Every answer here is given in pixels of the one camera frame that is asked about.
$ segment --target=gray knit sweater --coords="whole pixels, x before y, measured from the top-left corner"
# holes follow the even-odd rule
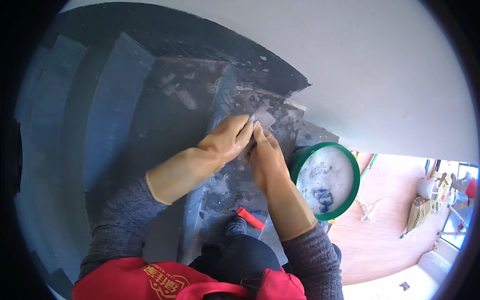
[[[79,280],[101,264],[122,257],[142,257],[144,237],[153,218],[167,205],[150,194],[145,179],[139,179],[107,201],[99,224],[93,230],[88,255],[80,265]],[[308,300],[343,299],[339,262],[332,243],[320,225],[282,243],[292,273],[303,284]],[[215,293],[204,299],[238,299]]]

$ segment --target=dark shoe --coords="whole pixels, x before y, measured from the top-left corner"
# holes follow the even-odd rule
[[[247,222],[241,216],[236,216],[227,223],[225,235],[231,237],[239,234],[245,234],[246,232]]]

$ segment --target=rubber glove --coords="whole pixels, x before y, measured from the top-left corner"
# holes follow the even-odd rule
[[[220,171],[247,145],[253,124],[249,115],[229,116],[212,130],[197,148],[189,148],[148,171],[148,189],[155,200],[171,205]]]
[[[254,123],[257,146],[247,156],[253,177],[268,201],[268,212],[281,241],[294,239],[317,223],[305,198],[290,179],[278,141],[260,123]]]

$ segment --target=green bucket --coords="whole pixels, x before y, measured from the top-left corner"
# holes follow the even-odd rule
[[[297,178],[299,176],[300,170],[303,167],[303,164],[307,161],[307,159],[313,153],[315,153],[315,151],[322,149],[324,147],[335,147],[341,150],[343,153],[345,153],[345,155],[349,158],[353,168],[353,185],[352,185],[352,190],[350,191],[350,194],[348,195],[347,199],[340,205],[339,208],[337,208],[333,212],[324,213],[322,215],[315,215],[315,217],[319,221],[332,220],[332,219],[335,219],[336,217],[339,217],[344,212],[346,212],[347,209],[350,207],[350,205],[352,205],[353,201],[355,200],[355,197],[357,197],[357,193],[359,191],[359,186],[360,186],[360,169],[359,169],[357,160],[348,149],[346,149],[344,146],[340,144],[333,143],[333,142],[318,143],[311,147],[306,147],[306,148],[302,148],[300,150],[295,151],[295,153],[292,155],[292,158],[289,164],[290,178],[292,179],[293,183],[297,185]]]

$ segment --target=wooden floor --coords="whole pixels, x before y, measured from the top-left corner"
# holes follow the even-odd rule
[[[372,155],[362,154],[360,171]],[[439,213],[403,239],[410,206],[417,197],[416,186],[425,177],[425,158],[379,155],[372,169],[360,183],[359,197],[368,205],[379,199],[376,223],[363,223],[360,203],[355,201],[329,232],[330,240],[342,251],[343,285],[385,277],[417,264],[436,241],[448,215],[446,205]]]

